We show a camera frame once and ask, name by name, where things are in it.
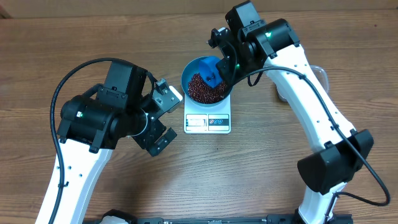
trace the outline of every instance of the scale display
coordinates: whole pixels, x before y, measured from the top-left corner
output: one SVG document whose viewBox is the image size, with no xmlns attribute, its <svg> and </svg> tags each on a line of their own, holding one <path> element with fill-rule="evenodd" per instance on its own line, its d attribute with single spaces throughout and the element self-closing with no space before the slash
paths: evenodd
<svg viewBox="0 0 398 224">
<path fill-rule="evenodd" d="M 185 95 L 184 131 L 188 134 L 229 134 L 231 132 L 231 96 L 220 104 L 206 107 Z"/>
</svg>

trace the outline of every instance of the wood grain surface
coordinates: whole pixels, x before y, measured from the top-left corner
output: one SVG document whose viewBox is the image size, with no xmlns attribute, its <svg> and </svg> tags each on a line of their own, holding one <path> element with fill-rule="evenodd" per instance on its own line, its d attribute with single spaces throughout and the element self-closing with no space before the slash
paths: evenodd
<svg viewBox="0 0 398 224">
<path fill-rule="evenodd" d="M 243 0 L 0 0 L 13 18 L 228 12 Z M 395 9 L 398 0 L 252 0 L 269 11 Z"/>
<path fill-rule="evenodd" d="M 392 203 L 372 207 L 342 197 L 335 211 L 356 223 L 397 223 L 398 202 L 398 11 L 262 13 L 283 17 L 302 40 L 307 58 L 330 79 L 330 96 L 358 130 L 369 129 L 375 145 L 368 161 L 385 181 Z M 80 17 L 0 20 L 0 223 L 33 223 L 55 159 L 49 106 L 59 81 L 77 65 L 118 57 L 164 77 L 182 92 L 186 64 L 219 55 L 205 44 L 224 14 Z M 84 68 L 65 84 L 61 106 L 95 83 L 109 64 Z M 151 158 L 121 139 L 93 192 L 87 218 L 115 208 L 138 217 L 253 217 L 292 213 L 305 184 L 297 161 L 310 155 L 289 105 L 263 77 L 255 87 L 241 82 L 232 92 L 229 135 L 189 135 L 183 107 L 162 117 L 177 138 Z M 384 200 L 366 169 L 347 191 Z"/>
</svg>

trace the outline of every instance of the black cable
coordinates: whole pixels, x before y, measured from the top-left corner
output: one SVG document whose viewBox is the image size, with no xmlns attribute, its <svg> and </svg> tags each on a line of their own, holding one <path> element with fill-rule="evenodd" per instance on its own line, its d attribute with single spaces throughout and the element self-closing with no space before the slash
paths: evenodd
<svg viewBox="0 0 398 224">
<path fill-rule="evenodd" d="M 259 73 L 259 75 L 257 76 L 256 80 L 254 81 L 254 84 L 251 83 L 250 77 L 248 77 L 248 85 L 249 85 L 250 87 L 257 85 L 257 83 L 259 83 L 260 78 L 261 78 L 261 76 L 262 76 L 263 73 L 264 73 L 264 72 L 260 72 L 260 73 Z"/>
<path fill-rule="evenodd" d="M 55 150 L 56 150 L 57 156 L 58 156 L 58 163 L 59 163 L 59 166 L 60 166 L 60 182 L 59 182 L 59 185 L 58 185 L 57 198 L 55 199 L 55 205 L 54 205 L 54 209 L 52 210 L 52 213 L 51 213 L 49 224 L 52 224 L 54 222 L 55 216 L 57 215 L 58 208 L 59 208 L 60 202 L 61 202 L 62 191 L 63 191 L 63 187 L 64 187 L 64 183 L 65 183 L 65 169 L 64 169 L 64 165 L 63 165 L 63 157 L 62 157 L 60 144 L 58 142 L 57 132 L 55 130 L 55 118 L 54 118 L 55 103 L 57 102 L 57 97 L 58 97 L 58 94 L 60 93 L 60 90 L 61 90 L 62 86 L 65 84 L 65 82 L 74 73 L 76 73 L 80 69 L 86 67 L 87 65 L 91 65 L 91 64 L 94 64 L 94 63 L 98 63 L 98 62 L 120 62 L 120 63 L 125 63 L 125 64 L 128 64 L 128 65 L 135 66 L 131 62 L 128 62 L 128 61 L 122 60 L 122 59 L 118 59 L 118 58 L 98 58 L 98 59 L 90 60 L 88 62 L 85 62 L 85 63 L 77 66 L 72 71 L 70 71 L 61 80 L 61 82 L 58 84 L 57 88 L 55 89 L 54 95 L 53 95 L 52 100 L 51 100 L 51 106 L 50 106 L 50 128 L 51 128 L 52 140 L 54 142 Z"/>
<path fill-rule="evenodd" d="M 335 198 L 338 197 L 339 195 L 346 195 L 352 198 L 355 198 L 357 200 L 360 200 L 362 202 L 368 203 L 370 205 L 375 205 L 375 206 L 386 206 L 388 204 L 390 204 L 391 201 L 391 196 L 390 193 L 386 187 L 386 185 L 384 184 L 384 182 L 381 180 L 381 178 L 378 176 L 378 174 L 376 173 L 376 171 L 374 171 L 374 169 L 370 166 L 370 164 L 366 161 L 366 159 L 361 155 L 361 153 L 358 152 L 358 150 L 350 143 L 350 141 L 346 138 L 346 136 L 341 132 L 338 124 L 336 123 L 336 121 L 333 119 L 332 115 L 330 114 L 329 109 L 326 106 L 326 103 L 323 101 L 321 95 L 319 94 L 318 90 L 315 88 L 315 86 L 313 85 L 313 83 L 307 78 L 306 75 L 291 69 L 291 68 L 286 68 L 286 67 L 277 67 L 277 66 L 273 66 L 273 67 L 265 67 L 256 71 L 253 71 L 245 76 L 243 76 L 242 78 L 240 78 L 238 81 L 236 81 L 234 83 L 237 84 L 238 82 L 240 82 L 241 80 L 245 79 L 246 77 L 250 77 L 253 74 L 259 73 L 259 72 L 265 72 L 265 71 L 269 71 L 269 70 L 282 70 L 282 71 L 286 71 L 290 73 L 293 73 L 294 75 L 297 75 L 299 77 L 299 79 L 304 80 L 309 86 L 310 88 L 313 90 L 314 94 L 317 96 L 319 102 L 322 105 L 323 110 L 325 111 L 326 115 L 328 116 L 329 121 L 332 123 L 332 126 L 334 127 L 334 129 L 336 130 L 336 132 L 339 134 L 339 136 L 342 138 L 342 140 L 347 143 L 347 145 L 349 146 L 349 148 L 354 152 L 354 154 L 359 158 L 359 160 L 361 160 L 361 162 L 365 165 L 365 167 L 368 169 L 368 171 L 370 171 L 370 173 L 372 174 L 372 176 L 374 177 L 374 179 L 377 181 L 377 183 L 380 185 L 381 189 L 383 190 L 385 196 L 386 196 L 386 201 L 385 202 L 373 202 L 371 200 L 359 197 L 357 195 L 348 193 L 348 192 L 337 192 L 335 194 L 333 194 L 332 196 L 332 200 L 329 204 L 328 210 L 325 214 L 325 223 L 327 223 L 328 221 L 328 216 L 329 213 L 331 211 L 331 208 L 333 207 Z"/>
</svg>

